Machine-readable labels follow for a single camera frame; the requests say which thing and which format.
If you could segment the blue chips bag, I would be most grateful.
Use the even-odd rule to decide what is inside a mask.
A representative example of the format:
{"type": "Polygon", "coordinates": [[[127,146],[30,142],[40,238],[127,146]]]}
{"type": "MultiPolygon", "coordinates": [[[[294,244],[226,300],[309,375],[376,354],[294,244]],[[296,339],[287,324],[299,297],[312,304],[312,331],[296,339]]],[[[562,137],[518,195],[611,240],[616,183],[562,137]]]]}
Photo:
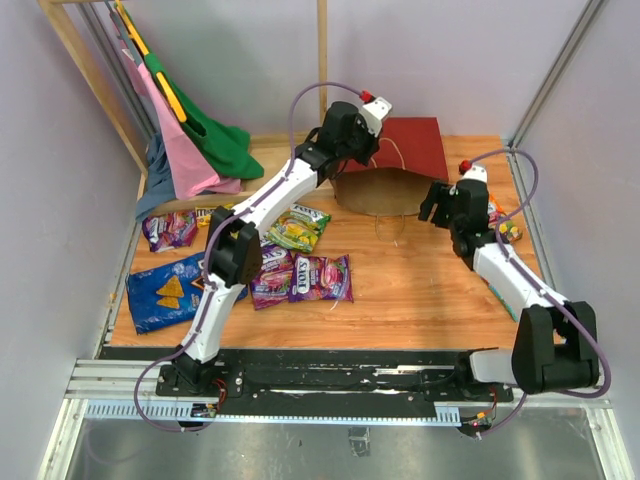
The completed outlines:
{"type": "Polygon", "coordinates": [[[203,263],[200,252],[128,277],[129,310],[138,335],[195,317],[204,290],[203,263]]]}

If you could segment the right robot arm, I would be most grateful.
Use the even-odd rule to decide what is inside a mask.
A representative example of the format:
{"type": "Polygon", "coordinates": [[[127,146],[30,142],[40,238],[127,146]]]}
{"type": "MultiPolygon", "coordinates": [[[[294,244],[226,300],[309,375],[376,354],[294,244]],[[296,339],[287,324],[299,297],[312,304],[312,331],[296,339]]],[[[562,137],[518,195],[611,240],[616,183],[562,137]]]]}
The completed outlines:
{"type": "Polygon", "coordinates": [[[549,288],[489,226],[489,192],[478,179],[454,185],[437,181],[429,189],[419,220],[450,233],[454,253],[491,287],[518,322],[512,349],[478,349],[464,354],[453,375],[455,392],[474,400],[489,383],[515,385],[534,395],[593,387],[600,377],[594,309],[571,302],[549,288]]]}

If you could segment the teal orange snack bag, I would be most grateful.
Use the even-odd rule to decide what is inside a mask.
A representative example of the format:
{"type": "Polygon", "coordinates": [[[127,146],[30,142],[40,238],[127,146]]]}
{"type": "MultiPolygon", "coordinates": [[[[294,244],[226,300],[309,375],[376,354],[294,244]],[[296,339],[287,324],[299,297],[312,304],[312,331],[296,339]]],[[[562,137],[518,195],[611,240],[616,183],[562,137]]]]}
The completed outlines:
{"type": "Polygon", "coordinates": [[[516,314],[515,310],[511,307],[511,305],[505,300],[505,298],[499,293],[499,291],[490,283],[487,283],[487,287],[492,292],[492,294],[496,297],[496,299],[500,302],[500,304],[504,307],[504,309],[508,312],[511,319],[515,322],[519,322],[519,316],[516,314]]]}

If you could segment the purple berries candy bag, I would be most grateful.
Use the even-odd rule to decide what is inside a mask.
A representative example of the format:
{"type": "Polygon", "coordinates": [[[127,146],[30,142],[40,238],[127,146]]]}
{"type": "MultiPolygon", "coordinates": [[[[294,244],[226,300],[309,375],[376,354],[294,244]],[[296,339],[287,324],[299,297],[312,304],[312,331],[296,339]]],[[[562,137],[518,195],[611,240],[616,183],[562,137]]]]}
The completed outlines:
{"type": "Polygon", "coordinates": [[[294,261],[291,252],[277,245],[262,249],[262,267],[251,281],[250,290],[255,310],[279,305],[288,300],[294,261]]]}

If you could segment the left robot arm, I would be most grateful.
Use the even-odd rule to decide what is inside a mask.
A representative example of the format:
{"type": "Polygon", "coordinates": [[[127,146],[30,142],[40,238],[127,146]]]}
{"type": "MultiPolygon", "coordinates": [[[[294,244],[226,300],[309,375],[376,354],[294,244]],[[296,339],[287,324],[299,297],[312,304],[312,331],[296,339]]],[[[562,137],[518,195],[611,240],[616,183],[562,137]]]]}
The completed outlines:
{"type": "Polygon", "coordinates": [[[360,107],[334,102],[317,132],[294,148],[271,180],[235,207],[216,208],[204,254],[203,294],[189,333],[171,360],[179,383],[190,394],[203,395],[213,386],[224,326],[239,294],[262,268],[261,238],[292,204],[335,176],[346,162],[366,166],[379,149],[391,111],[381,97],[360,107]]]}

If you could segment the orange foxs candy bag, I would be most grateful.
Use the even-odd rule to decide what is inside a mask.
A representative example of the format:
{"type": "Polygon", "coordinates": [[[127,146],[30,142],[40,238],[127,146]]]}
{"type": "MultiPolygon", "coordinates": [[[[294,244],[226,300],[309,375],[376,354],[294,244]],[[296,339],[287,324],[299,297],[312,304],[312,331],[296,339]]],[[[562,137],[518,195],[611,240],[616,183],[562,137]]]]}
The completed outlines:
{"type": "Polygon", "coordinates": [[[522,231],[513,220],[503,220],[507,213],[492,194],[489,195],[488,216],[489,227],[499,232],[504,243],[511,244],[522,238],[522,231]]]}

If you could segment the red brown paper bag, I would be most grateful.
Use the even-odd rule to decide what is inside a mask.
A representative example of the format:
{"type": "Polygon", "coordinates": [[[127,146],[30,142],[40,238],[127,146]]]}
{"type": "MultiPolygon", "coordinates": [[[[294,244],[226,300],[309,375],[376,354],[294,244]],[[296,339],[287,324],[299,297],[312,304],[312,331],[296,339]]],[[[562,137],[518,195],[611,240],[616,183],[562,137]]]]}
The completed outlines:
{"type": "Polygon", "coordinates": [[[438,120],[393,117],[366,166],[351,162],[331,182],[337,204],[352,213],[406,221],[420,212],[430,187],[449,180],[438,120]]]}

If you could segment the green foxs candy bag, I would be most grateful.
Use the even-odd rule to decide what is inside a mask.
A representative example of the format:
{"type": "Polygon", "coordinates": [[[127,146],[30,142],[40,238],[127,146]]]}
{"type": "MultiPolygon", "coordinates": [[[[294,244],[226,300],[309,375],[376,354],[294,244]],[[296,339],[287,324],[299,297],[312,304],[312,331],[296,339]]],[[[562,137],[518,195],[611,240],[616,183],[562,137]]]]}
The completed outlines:
{"type": "Polygon", "coordinates": [[[324,233],[331,215],[314,208],[293,204],[265,233],[265,239],[288,250],[310,254],[324,233]]]}

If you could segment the yellow candy bag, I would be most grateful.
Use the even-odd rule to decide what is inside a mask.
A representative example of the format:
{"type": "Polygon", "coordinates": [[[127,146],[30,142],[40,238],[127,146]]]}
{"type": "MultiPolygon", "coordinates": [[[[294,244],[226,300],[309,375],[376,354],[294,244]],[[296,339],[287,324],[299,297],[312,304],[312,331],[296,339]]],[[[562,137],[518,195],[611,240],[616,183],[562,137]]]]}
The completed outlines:
{"type": "Polygon", "coordinates": [[[196,216],[197,226],[199,228],[208,227],[210,225],[211,218],[217,209],[218,206],[196,208],[194,212],[196,216]]]}

